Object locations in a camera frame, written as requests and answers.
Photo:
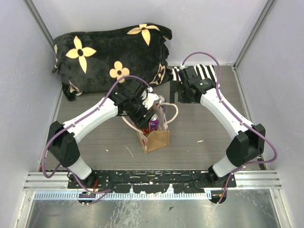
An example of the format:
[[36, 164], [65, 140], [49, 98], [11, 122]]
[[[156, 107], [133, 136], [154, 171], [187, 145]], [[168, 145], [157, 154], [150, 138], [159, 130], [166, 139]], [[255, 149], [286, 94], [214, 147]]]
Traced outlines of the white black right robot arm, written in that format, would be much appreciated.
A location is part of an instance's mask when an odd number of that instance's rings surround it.
[[172, 68], [170, 102], [201, 104], [224, 126], [231, 143], [225, 156], [208, 169], [207, 180], [212, 187], [219, 187], [236, 168], [252, 161], [264, 152], [261, 138], [266, 130], [262, 124], [254, 125], [241, 115], [216, 87], [216, 75], [212, 66]]

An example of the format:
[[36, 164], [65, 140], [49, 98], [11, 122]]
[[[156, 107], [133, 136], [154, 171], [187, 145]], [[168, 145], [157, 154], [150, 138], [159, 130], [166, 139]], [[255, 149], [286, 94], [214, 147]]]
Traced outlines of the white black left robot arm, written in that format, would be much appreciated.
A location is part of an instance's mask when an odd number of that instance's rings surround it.
[[64, 123], [55, 121], [49, 127], [43, 153], [52, 154], [59, 165], [76, 176], [81, 187], [93, 187], [97, 177], [81, 157], [78, 143], [103, 122], [123, 114], [139, 129], [147, 129], [154, 115], [152, 107], [159, 102], [160, 97], [138, 77], [123, 87], [117, 85], [112, 85], [96, 105], [79, 116]]

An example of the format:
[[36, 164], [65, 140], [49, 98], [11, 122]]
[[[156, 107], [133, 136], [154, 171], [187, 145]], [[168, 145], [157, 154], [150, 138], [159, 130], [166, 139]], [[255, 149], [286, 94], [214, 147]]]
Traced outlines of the red cola can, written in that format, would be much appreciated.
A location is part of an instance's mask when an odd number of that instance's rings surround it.
[[144, 135], [149, 134], [151, 132], [150, 124], [146, 128], [139, 127], [137, 123], [134, 123], [134, 126], [137, 127]]

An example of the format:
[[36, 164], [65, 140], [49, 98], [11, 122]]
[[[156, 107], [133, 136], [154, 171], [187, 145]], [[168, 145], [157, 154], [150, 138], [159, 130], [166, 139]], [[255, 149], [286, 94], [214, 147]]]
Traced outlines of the burlap watermelon canvas bag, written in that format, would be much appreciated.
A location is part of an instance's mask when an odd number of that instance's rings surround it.
[[[170, 120], [166, 120], [165, 112], [161, 108], [161, 105], [173, 106], [175, 108], [175, 114]], [[150, 130], [148, 134], [145, 134], [142, 130], [136, 127], [134, 123], [130, 123], [125, 117], [122, 117], [123, 121], [137, 133], [145, 153], [155, 151], [170, 144], [170, 131], [168, 129], [168, 124], [173, 122], [179, 114], [179, 109], [176, 104], [166, 102], [162, 104], [154, 104], [152, 110], [155, 111], [156, 114], [160, 114], [160, 123], [157, 130]]]

